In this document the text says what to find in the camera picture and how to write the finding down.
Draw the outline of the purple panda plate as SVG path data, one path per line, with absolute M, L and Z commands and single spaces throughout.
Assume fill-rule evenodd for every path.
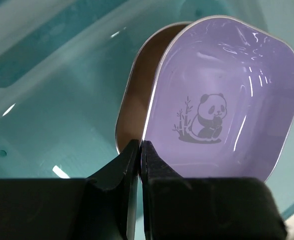
M 293 119 L 293 49 L 213 15 L 185 27 L 162 55 L 142 140 L 185 178 L 266 181 Z

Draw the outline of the brown panda plate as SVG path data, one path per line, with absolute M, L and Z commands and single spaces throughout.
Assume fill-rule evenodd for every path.
M 166 48 L 190 21 L 169 24 L 151 35 L 138 50 L 127 80 L 115 126 L 117 152 L 130 140 L 141 140 L 157 66 Z

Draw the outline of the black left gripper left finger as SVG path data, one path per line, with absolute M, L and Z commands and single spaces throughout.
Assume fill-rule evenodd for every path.
M 0 179 L 0 240 L 132 240 L 139 142 L 87 178 Z

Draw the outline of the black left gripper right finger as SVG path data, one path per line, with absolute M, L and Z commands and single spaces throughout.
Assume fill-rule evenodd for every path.
M 148 240 L 284 240 L 266 184 L 252 177 L 183 178 L 142 143 L 140 178 Z

